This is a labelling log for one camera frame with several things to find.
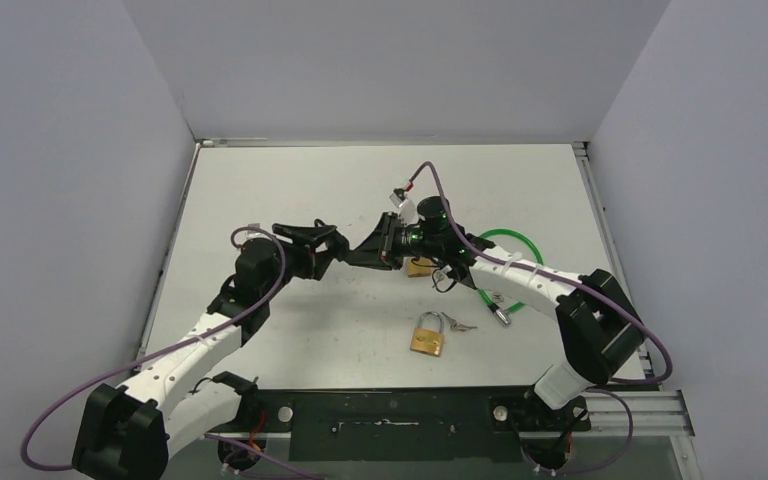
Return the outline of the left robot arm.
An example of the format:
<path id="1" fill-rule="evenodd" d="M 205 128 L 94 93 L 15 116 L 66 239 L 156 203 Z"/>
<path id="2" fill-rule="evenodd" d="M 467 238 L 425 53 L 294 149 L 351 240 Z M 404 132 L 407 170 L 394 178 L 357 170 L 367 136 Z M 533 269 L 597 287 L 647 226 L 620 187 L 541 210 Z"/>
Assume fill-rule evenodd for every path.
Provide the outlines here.
<path id="1" fill-rule="evenodd" d="M 241 349 L 265 323 L 269 302 L 292 279 L 321 279 L 345 258 L 348 240 L 333 225 L 244 228 L 232 244 L 235 271 L 191 330 L 149 355 L 147 367 L 88 396 L 71 465 L 93 479 L 159 479 L 169 460 L 212 428 L 242 431 L 257 420 L 257 401 L 230 386 L 195 393 L 198 380 Z"/>

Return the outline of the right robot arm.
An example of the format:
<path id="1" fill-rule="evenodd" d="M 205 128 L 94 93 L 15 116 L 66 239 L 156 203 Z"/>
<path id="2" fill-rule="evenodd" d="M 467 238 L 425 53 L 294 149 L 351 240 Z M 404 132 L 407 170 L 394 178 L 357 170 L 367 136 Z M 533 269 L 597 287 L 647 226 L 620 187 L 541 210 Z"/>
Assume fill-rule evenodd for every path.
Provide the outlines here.
<path id="1" fill-rule="evenodd" d="M 556 321 L 563 354 L 533 384 L 525 402 L 527 419 L 537 428 L 553 427 L 571 400 L 613 381 L 645 341 L 638 315 L 611 273 L 575 274 L 526 261 L 466 232 L 439 196 L 420 202 L 413 224 L 383 213 L 345 260 L 356 267 L 395 270 L 414 257 L 435 261 L 461 285 L 495 290 Z"/>

